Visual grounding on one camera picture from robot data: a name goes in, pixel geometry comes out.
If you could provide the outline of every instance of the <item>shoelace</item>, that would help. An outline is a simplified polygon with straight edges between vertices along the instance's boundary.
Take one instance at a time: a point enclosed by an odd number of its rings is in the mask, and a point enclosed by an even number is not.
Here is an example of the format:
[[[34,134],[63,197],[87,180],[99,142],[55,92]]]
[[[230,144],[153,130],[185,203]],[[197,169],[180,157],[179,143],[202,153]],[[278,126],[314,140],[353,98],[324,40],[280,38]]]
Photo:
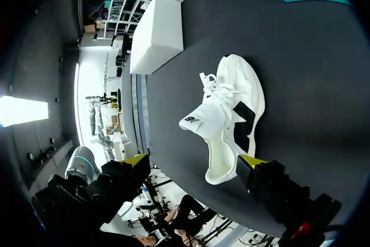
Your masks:
[[[209,98],[218,100],[219,103],[225,108],[229,119],[232,117],[232,111],[230,104],[235,93],[235,86],[233,84],[219,83],[215,75],[205,75],[204,72],[200,73],[203,83],[203,102]]]

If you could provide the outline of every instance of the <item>cardboard box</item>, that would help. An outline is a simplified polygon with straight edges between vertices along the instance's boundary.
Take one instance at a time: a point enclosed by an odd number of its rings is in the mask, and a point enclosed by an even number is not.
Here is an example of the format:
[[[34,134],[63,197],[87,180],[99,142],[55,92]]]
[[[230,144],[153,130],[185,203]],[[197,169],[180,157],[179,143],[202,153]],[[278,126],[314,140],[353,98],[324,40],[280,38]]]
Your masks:
[[[94,33],[96,31],[94,24],[85,25],[84,28],[86,33]]]
[[[101,23],[100,21],[96,22],[97,29],[102,30],[105,27],[105,23]]]
[[[117,115],[112,116],[112,124],[113,124],[113,127],[115,128],[114,129],[115,132],[122,132],[121,121],[120,121],[120,118],[117,117]]]
[[[106,127],[106,134],[107,135],[114,135],[113,126]]]

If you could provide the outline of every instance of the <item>white sneaker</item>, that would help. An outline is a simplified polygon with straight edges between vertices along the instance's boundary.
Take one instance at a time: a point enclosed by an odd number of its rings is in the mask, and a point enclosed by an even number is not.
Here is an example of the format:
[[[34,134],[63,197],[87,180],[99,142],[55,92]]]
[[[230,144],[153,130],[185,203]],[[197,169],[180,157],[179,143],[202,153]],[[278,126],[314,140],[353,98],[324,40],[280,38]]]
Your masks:
[[[236,177],[239,154],[254,157],[254,129],[265,110],[264,93],[253,68],[235,54],[221,59],[217,76],[199,75],[204,85],[203,102],[179,126],[208,144],[205,178],[218,185]]]

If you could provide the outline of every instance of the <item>gray table surface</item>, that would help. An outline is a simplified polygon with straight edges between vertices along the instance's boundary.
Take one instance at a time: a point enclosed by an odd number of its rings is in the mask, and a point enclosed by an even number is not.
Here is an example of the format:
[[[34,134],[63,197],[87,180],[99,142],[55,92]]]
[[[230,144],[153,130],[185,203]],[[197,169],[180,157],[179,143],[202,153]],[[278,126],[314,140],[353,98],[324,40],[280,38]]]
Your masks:
[[[178,122],[202,101],[200,72],[236,53],[256,70],[266,111],[256,157],[277,160],[311,196],[354,209],[370,169],[370,51],[349,5],[328,1],[185,0],[184,52],[147,78],[151,155],[186,192],[252,229],[281,236],[235,178],[206,183],[208,148]]]

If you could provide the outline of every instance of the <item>dark wall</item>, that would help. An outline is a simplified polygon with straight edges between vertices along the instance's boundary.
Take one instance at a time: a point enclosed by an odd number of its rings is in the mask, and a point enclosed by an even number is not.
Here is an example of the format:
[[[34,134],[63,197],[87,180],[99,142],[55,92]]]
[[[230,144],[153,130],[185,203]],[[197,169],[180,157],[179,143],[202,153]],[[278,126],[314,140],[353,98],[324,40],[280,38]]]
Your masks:
[[[50,147],[50,138],[54,138],[56,147],[67,139],[72,139],[74,146],[77,145],[73,78],[78,60],[77,40],[82,35],[77,2],[24,0],[22,9],[17,9],[18,13],[10,21],[14,25],[12,33],[7,36],[9,44],[2,53],[0,93],[47,102],[49,106],[47,120],[2,130],[7,142],[4,149],[9,156],[8,161],[18,179],[21,177],[24,181],[36,167],[27,158],[27,153],[39,157]]]

